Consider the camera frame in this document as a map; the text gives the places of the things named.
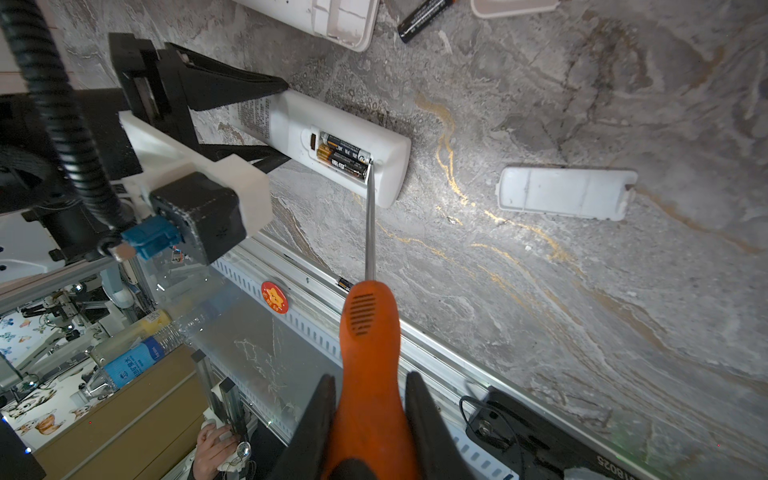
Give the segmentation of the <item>orange black screwdriver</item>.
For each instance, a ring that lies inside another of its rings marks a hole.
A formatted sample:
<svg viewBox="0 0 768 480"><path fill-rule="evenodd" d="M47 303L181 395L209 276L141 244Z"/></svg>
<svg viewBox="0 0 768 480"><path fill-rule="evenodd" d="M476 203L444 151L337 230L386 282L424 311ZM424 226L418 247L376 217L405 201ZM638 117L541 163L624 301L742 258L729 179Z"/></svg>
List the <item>orange black screwdriver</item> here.
<svg viewBox="0 0 768 480"><path fill-rule="evenodd" d="M365 274L349 291L341 315L343 385L326 450L326 478L354 463L377 479L420 477L398 384L398 307L389 287L376 279L375 211L375 188L369 185Z"/></svg>

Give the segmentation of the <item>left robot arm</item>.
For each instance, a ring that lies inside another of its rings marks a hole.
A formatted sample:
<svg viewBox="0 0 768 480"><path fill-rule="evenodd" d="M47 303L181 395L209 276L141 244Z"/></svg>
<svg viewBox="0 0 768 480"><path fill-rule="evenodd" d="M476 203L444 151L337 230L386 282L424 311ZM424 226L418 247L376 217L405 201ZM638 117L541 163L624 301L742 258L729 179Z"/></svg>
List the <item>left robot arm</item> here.
<svg viewBox="0 0 768 480"><path fill-rule="evenodd" d="M171 248L212 264L271 221L268 174L286 158L204 144L191 115L288 85L129 33L109 47L119 86L76 91L56 48L31 45L32 85L1 99L1 210L39 222L52 243L36 254L55 264Z"/></svg>

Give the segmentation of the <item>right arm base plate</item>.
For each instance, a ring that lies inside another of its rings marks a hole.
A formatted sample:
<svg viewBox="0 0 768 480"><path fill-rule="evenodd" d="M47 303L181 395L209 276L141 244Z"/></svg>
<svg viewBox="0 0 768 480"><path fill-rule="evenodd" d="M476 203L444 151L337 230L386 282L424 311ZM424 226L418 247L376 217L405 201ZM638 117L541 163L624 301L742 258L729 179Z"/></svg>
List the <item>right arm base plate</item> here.
<svg viewBox="0 0 768 480"><path fill-rule="evenodd" d="M617 447L571 432L522 401L491 388L458 401L470 441L504 479L662 479Z"/></svg>

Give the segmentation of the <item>white remote control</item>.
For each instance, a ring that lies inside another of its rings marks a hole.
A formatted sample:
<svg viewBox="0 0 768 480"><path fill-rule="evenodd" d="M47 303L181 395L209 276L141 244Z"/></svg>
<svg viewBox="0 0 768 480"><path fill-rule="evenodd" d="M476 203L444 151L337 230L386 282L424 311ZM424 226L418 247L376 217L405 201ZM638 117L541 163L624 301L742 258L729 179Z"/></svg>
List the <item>white remote control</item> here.
<svg viewBox="0 0 768 480"><path fill-rule="evenodd" d="M237 3L353 52L370 45L376 0L237 0Z"/></svg>

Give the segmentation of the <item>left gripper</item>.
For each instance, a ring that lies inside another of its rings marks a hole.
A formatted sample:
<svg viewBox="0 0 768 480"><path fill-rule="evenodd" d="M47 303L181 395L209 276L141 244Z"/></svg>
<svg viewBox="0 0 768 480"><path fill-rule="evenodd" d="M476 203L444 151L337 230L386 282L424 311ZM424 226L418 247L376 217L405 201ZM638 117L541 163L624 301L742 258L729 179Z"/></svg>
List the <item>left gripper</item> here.
<svg viewBox="0 0 768 480"><path fill-rule="evenodd" d="M133 115L193 150L198 138L190 109L211 110L289 88L282 78L238 69L173 43L158 50L131 33L111 33L108 43ZM200 144L199 151L214 162L237 155L265 174L290 160L267 145Z"/></svg>

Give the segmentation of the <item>white remote with label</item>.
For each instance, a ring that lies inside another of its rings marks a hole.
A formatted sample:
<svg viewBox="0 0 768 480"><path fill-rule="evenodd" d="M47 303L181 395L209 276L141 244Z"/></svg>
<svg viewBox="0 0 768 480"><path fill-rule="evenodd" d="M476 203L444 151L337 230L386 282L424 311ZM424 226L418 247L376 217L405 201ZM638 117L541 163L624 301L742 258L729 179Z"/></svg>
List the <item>white remote with label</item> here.
<svg viewBox="0 0 768 480"><path fill-rule="evenodd" d="M239 127L292 160L391 207L409 165L412 142L341 109L287 90L238 106Z"/></svg>

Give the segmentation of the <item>person hand below table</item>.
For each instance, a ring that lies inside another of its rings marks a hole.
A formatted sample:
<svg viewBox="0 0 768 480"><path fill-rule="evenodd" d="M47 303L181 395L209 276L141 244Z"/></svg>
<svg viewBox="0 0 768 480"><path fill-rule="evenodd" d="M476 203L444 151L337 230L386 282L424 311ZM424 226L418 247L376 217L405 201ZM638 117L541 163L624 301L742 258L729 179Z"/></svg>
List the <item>person hand below table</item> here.
<svg viewBox="0 0 768 480"><path fill-rule="evenodd" d="M216 427L215 423L207 423L197 436L195 456L188 478L219 479L219 467L235 453L239 440L231 425Z"/></svg>

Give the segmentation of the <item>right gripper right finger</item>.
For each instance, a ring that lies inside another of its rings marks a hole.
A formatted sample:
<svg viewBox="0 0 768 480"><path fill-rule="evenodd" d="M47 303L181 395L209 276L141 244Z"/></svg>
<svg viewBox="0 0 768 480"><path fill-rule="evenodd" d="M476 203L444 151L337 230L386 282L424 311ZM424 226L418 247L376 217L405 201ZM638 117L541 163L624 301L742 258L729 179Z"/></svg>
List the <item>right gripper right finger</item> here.
<svg viewBox="0 0 768 480"><path fill-rule="evenodd" d="M421 479L473 479L418 372L406 376L405 414Z"/></svg>

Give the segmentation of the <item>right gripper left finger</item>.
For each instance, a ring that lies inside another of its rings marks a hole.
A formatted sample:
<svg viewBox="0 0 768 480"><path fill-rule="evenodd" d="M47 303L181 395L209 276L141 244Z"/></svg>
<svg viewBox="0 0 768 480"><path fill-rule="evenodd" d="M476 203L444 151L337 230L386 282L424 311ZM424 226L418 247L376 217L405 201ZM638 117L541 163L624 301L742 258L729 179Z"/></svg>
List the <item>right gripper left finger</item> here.
<svg viewBox="0 0 768 480"><path fill-rule="evenodd" d="M324 374L288 446L268 476L269 479L321 478L335 411L335 378Z"/></svg>

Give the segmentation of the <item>white battery cover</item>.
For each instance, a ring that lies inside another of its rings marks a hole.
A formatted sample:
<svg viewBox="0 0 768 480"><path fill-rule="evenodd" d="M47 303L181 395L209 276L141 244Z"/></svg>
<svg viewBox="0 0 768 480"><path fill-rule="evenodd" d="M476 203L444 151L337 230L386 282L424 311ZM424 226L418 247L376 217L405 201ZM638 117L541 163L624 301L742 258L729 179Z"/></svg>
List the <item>white battery cover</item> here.
<svg viewBox="0 0 768 480"><path fill-rule="evenodd" d="M559 0L471 0L473 13L478 18L492 19L551 12Z"/></svg>
<svg viewBox="0 0 768 480"><path fill-rule="evenodd" d="M505 211L621 221L635 196L633 170L513 167L496 185Z"/></svg>

